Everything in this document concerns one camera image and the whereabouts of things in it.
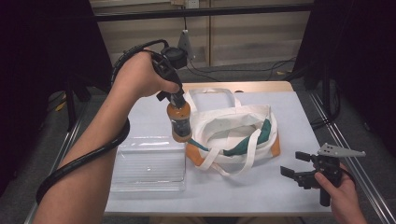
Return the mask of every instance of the green stripe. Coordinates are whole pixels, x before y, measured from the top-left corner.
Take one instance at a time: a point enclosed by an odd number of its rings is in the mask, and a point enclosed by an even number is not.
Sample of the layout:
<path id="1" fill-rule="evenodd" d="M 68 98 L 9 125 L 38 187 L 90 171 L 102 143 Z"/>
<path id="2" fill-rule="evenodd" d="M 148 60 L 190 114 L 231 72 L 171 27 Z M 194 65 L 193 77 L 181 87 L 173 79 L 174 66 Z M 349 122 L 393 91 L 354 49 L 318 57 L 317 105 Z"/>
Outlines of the green stripe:
<path id="1" fill-rule="evenodd" d="M 262 125 L 262 132 L 259 135 L 259 138 L 257 139 L 257 145 L 264 143 L 268 141 L 271 133 L 271 122 L 269 119 L 266 119 L 264 121 L 264 124 Z M 245 155 L 248 152 L 248 141 L 250 139 L 250 136 L 246 137 L 244 140 L 242 140 L 236 147 L 226 150 L 223 149 L 224 156 L 235 156 L 235 155 Z M 209 151 L 207 147 L 202 146 L 201 144 L 197 143 L 195 140 L 190 139 L 189 143 L 204 150 L 204 151 Z"/>

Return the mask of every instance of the plastic bottle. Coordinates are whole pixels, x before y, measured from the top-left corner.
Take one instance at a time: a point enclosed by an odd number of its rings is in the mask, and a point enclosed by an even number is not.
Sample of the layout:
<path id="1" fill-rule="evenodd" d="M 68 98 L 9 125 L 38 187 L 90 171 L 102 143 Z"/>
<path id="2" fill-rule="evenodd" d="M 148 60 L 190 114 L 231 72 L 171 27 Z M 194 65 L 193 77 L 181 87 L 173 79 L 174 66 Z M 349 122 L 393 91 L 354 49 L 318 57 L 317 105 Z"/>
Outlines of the plastic bottle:
<path id="1" fill-rule="evenodd" d="M 190 126 L 191 108 L 182 93 L 171 94 L 171 100 L 166 112 L 172 123 L 172 136 L 175 141 L 179 143 L 189 141 L 192 136 Z"/>

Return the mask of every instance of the wall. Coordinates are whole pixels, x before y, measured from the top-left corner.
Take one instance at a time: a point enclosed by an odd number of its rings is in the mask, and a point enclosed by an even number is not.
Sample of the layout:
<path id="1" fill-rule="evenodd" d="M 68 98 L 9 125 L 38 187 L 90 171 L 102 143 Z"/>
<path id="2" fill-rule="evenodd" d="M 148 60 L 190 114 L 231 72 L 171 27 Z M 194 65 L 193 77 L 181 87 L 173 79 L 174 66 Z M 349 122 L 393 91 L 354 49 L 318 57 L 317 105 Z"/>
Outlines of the wall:
<path id="1" fill-rule="evenodd" d="M 98 7 L 98 0 L 91 2 L 95 13 L 177 9 L 177 6 L 171 6 L 163 0 L 160 1 L 162 3 L 114 7 Z M 249 7 L 310 2 L 312 0 L 201 0 L 200 7 Z M 309 12 L 290 12 L 187 18 L 189 36 L 196 55 L 194 64 L 258 63 L 292 58 L 298 53 L 308 17 Z M 124 50 L 150 40 L 163 38 L 171 45 L 176 45 L 181 30 L 184 29 L 184 20 L 106 21 L 99 22 L 99 27 L 110 58 L 115 62 Z"/>

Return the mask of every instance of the hand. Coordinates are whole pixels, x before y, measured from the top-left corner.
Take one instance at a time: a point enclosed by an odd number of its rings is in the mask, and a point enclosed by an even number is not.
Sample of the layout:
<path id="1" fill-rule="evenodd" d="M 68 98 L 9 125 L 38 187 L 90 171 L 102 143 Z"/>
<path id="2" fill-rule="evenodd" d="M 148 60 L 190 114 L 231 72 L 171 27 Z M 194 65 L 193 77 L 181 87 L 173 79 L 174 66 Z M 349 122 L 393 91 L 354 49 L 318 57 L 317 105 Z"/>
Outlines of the hand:
<path id="1" fill-rule="evenodd" d="M 176 93 L 179 86 L 162 79 L 155 73 L 150 53 L 139 52 L 123 65 L 117 74 L 113 89 L 125 91 L 129 95 L 140 98 L 158 91 Z"/>
<path id="2" fill-rule="evenodd" d="M 336 188 L 322 173 L 315 173 L 315 179 L 332 198 L 332 213 L 339 223 L 366 223 L 359 207 L 355 184 L 348 175 L 343 174 L 340 187 Z"/>

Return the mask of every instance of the bag handle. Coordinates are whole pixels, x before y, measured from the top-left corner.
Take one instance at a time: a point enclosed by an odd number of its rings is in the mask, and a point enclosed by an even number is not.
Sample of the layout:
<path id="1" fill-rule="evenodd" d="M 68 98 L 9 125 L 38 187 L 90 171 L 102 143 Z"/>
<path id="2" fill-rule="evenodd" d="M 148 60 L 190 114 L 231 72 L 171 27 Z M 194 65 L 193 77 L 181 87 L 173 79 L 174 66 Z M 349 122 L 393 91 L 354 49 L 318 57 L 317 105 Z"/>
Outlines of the bag handle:
<path id="1" fill-rule="evenodd" d="M 192 99 L 192 96 L 197 93 L 210 93 L 210 92 L 223 92 L 226 93 L 227 96 L 232 100 L 233 105 L 231 107 L 238 107 L 241 106 L 241 102 L 235 97 L 235 95 L 228 89 L 223 88 L 202 88 L 202 89 L 192 89 L 187 91 L 185 95 L 185 99 L 190 104 L 191 113 L 197 112 L 197 106 Z"/>
<path id="2" fill-rule="evenodd" d="M 246 171 L 250 170 L 251 167 L 253 166 L 254 163 L 254 157 L 256 155 L 256 147 L 257 147 L 257 141 L 259 139 L 261 129 L 257 129 L 250 137 L 249 141 L 247 144 L 247 158 L 245 161 L 244 167 L 235 173 L 228 173 L 226 172 L 223 168 L 221 168 L 220 165 L 217 163 L 213 163 L 215 158 L 219 155 L 220 149 L 219 148 L 210 148 L 209 153 L 207 154 L 204 162 L 198 166 L 199 169 L 201 170 L 207 170 L 209 167 L 214 168 L 217 170 L 221 175 L 225 176 L 230 176 L 230 175 L 241 175 L 245 173 Z"/>

